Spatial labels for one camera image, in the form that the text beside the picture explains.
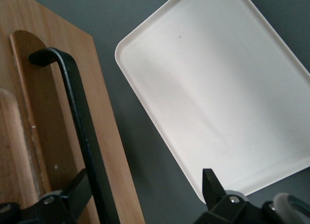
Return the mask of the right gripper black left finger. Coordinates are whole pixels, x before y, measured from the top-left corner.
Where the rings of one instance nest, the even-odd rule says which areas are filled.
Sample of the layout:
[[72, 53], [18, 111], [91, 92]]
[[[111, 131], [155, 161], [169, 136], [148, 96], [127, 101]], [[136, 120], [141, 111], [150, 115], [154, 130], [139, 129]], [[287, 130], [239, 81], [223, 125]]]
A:
[[2, 224], [76, 224], [92, 197], [87, 172], [82, 169], [64, 190], [45, 194], [32, 206], [22, 209], [20, 204], [2, 203]]

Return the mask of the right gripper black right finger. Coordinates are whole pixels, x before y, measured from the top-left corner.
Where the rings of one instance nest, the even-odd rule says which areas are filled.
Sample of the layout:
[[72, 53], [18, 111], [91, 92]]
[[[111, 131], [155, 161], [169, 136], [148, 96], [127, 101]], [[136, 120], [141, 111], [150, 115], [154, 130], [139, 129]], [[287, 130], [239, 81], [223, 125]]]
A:
[[202, 194], [207, 206], [197, 224], [282, 224], [272, 202], [254, 206], [241, 193], [226, 192], [212, 169], [202, 171]]

